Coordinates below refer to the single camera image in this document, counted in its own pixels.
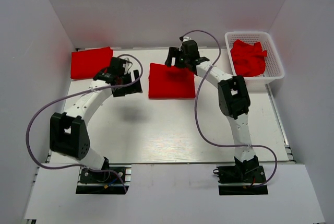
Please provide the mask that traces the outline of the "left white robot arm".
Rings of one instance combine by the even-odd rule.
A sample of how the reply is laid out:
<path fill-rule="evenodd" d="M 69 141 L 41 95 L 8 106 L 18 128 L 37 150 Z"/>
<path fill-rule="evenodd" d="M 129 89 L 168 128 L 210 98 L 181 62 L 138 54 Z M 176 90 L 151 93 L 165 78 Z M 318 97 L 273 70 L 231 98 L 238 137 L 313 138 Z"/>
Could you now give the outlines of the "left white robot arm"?
<path fill-rule="evenodd" d="M 108 67 L 94 75 L 88 90 L 78 93 L 79 99 L 71 107 L 54 113 L 50 119 L 50 149 L 91 169 L 100 182 L 110 177 L 109 161 L 91 147 L 87 126 L 110 96 L 142 92 L 140 78 L 144 69 L 132 70 L 130 58 L 129 54 L 113 57 Z"/>

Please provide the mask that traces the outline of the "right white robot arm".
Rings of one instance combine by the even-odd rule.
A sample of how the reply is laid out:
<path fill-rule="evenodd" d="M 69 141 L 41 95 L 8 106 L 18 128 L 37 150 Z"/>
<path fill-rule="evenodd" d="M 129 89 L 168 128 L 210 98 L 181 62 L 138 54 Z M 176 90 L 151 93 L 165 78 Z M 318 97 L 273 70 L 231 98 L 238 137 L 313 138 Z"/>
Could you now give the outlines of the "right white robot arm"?
<path fill-rule="evenodd" d="M 249 181 L 259 167 L 248 127 L 250 97 L 242 76 L 233 76 L 215 67 L 206 57 L 201 57 L 196 41 L 180 37 L 181 46 L 170 47 L 165 65 L 187 68 L 202 81 L 208 81 L 218 91 L 219 108 L 229 121 L 234 141 L 235 166 L 230 176 L 237 181 Z"/>

